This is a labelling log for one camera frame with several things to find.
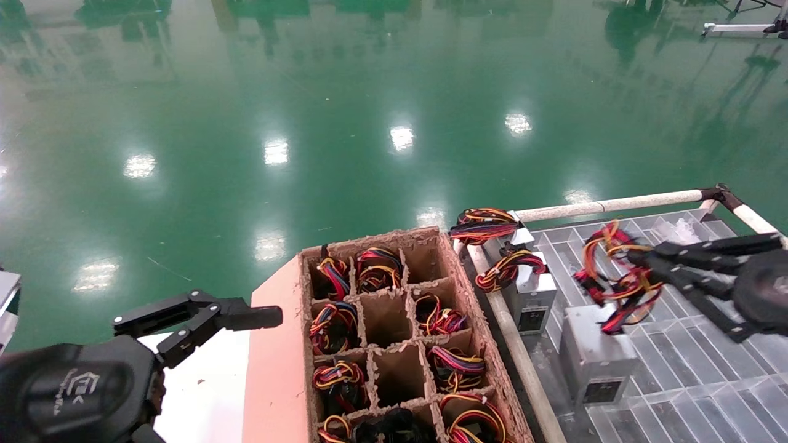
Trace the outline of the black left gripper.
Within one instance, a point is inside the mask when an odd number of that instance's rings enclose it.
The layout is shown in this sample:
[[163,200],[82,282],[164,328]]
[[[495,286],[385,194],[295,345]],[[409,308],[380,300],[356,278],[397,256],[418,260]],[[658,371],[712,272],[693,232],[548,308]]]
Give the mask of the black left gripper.
[[115,335],[145,337],[177,326],[157,356],[134,338],[57,344],[2,355],[3,442],[161,442],[154,422],[165,395],[163,368],[182,364],[219,331],[276,328],[279,306],[249,306],[203,290],[119,314]]

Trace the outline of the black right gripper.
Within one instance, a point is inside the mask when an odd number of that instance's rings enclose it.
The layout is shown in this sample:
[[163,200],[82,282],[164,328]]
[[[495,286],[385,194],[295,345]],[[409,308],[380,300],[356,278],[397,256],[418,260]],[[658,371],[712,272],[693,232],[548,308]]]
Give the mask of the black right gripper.
[[[787,252],[780,234],[701,241],[681,245],[662,242],[645,250],[628,250],[635,266],[662,272],[662,281],[675,287],[732,342],[743,343],[756,333],[787,335]],[[709,274],[737,272],[734,286]],[[714,299],[732,301],[732,317]]]

